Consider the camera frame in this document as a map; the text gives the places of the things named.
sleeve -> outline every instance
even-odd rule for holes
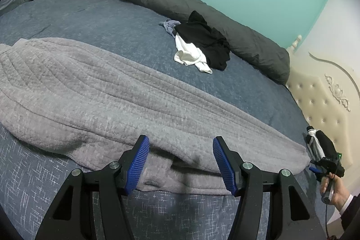
[[[347,201],[345,202],[344,206],[342,207],[342,209],[339,211],[340,215],[342,215],[347,207],[350,205],[350,203],[352,202],[354,196],[352,194],[350,194],[349,198],[347,199]]]
[[[360,197],[354,196],[349,206],[345,209],[341,215],[341,225],[346,230],[350,225],[352,219],[356,215],[357,211],[360,209]]]

cable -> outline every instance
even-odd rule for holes
[[[326,237],[330,240],[329,232],[328,232],[328,205],[326,204],[325,208],[325,230],[326,230]]]

human hand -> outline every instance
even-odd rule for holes
[[[347,199],[349,198],[350,192],[347,190],[340,177],[330,173],[327,177],[323,177],[323,179],[321,180],[321,184],[320,184],[321,194],[323,194],[326,191],[326,188],[329,184],[329,178],[334,179],[333,182],[334,194],[330,204],[335,205],[336,209],[340,211],[342,207],[345,205]]]

gray blanket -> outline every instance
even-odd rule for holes
[[[100,169],[151,141],[138,189],[228,194],[212,139],[263,170],[299,173],[303,146],[238,108],[82,42],[20,39],[0,46],[0,122],[19,139]]]

headboard post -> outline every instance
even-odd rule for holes
[[[302,40],[302,36],[298,35],[296,37],[296,40],[291,44],[291,46],[286,49],[289,54],[293,53],[295,51],[296,47],[298,46],[298,44],[301,40]]]

